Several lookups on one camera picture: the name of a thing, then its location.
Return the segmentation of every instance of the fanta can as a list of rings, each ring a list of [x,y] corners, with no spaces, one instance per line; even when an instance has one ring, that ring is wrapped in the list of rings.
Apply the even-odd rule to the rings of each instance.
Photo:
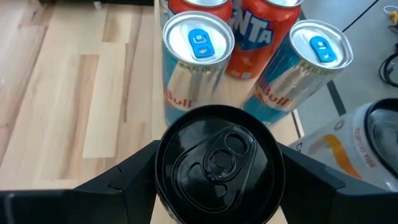
[[[169,0],[169,18],[187,11],[203,11],[224,20],[228,25],[232,23],[231,0]]]
[[[235,47],[226,71],[258,77],[300,15],[303,0],[242,0],[234,18]]]

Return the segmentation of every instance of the wooden table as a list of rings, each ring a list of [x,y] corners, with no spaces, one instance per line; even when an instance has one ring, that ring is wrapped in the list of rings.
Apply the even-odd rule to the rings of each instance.
[[[0,189],[74,188],[160,139],[157,12],[0,2]],[[238,106],[253,81],[224,76],[217,103]],[[272,132],[298,138],[291,116]],[[158,200],[152,222],[173,222]]]

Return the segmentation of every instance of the silver can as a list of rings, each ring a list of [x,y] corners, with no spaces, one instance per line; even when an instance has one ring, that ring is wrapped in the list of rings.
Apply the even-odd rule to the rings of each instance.
[[[290,145],[345,174],[398,191],[398,99],[368,103]]]
[[[213,102],[234,46],[227,23],[207,12],[173,16],[163,29],[163,87],[167,123]]]
[[[353,60],[346,36],[327,23],[296,23],[242,107],[266,125],[296,109]]]
[[[169,0],[159,0],[159,20],[162,29],[169,19],[168,11],[169,11]]]

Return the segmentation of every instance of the drink can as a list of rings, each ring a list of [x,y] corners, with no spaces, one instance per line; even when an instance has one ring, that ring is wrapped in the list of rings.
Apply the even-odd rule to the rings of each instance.
[[[169,0],[159,0],[159,20],[160,26],[163,29],[164,24],[169,19]]]
[[[238,10],[242,6],[242,0],[232,0],[232,23],[231,23],[231,28],[233,28],[233,24],[236,19],[236,14],[238,13]]]
[[[176,223],[266,223],[284,194],[278,143],[231,106],[201,106],[179,117],[154,164],[157,194]]]
[[[243,103],[271,125],[296,109],[353,60],[346,36],[316,20],[296,23]]]
[[[187,11],[209,12],[229,25],[232,21],[231,0],[169,0],[170,18],[178,13]]]
[[[398,191],[398,99],[360,106],[291,148],[382,189]]]
[[[234,45],[220,18],[199,11],[173,16],[163,29],[163,87],[167,123],[212,103]]]
[[[233,32],[236,45],[226,71],[258,77],[300,15],[302,0],[241,0]]]

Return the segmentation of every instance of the red bull logo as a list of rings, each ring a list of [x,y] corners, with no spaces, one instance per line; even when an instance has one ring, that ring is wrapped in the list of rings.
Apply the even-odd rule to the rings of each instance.
[[[273,103],[273,105],[280,107],[285,107],[292,102],[292,100],[286,96],[276,96],[264,77],[259,79],[259,83],[254,90],[254,95],[256,95],[262,103]]]
[[[192,108],[192,100],[176,98],[170,90],[166,91],[166,99],[173,107],[178,109],[187,111]]]

